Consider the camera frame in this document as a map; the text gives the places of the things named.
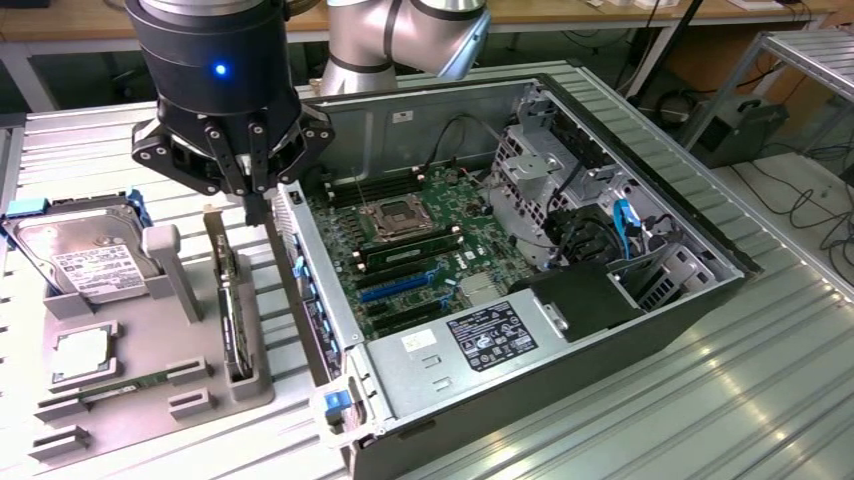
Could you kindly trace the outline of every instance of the power supply label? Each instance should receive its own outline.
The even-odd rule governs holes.
[[[481,372],[536,348],[509,302],[501,302],[448,322],[468,366]]]
[[[142,274],[125,245],[53,255],[53,262],[85,297],[142,286]]]

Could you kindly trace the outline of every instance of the motherboard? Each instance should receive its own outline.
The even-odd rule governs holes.
[[[502,296],[532,267],[513,246],[482,182],[454,167],[409,171],[308,202],[366,338]]]

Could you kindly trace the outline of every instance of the hard drive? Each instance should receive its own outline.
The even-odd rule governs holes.
[[[150,221],[134,190],[51,203],[15,200],[0,224],[54,295],[79,292],[106,303],[145,294],[144,279],[161,274],[141,249]]]

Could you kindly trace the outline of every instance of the wooden table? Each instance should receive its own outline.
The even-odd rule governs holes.
[[[811,26],[817,26],[835,11],[832,0],[807,0],[812,10]],[[672,35],[689,0],[656,11],[649,26],[661,33],[635,78],[629,93],[640,85],[661,48]],[[488,0],[494,33],[533,31],[640,28],[649,11],[604,3],[593,8],[581,0]],[[747,12],[727,0],[705,0],[691,25],[765,23],[791,21],[787,9]],[[328,40],[325,2],[296,16],[286,24],[288,42]],[[0,59],[33,112],[54,110],[47,89],[29,58],[35,55],[138,50],[126,15],[110,10],[101,0],[53,0],[47,9],[9,9],[0,13]]]

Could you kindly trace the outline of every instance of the cpu socket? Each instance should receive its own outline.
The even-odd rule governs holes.
[[[373,241],[388,242],[432,230],[432,220],[414,195],[369,204],[362,210],[376,229]]]

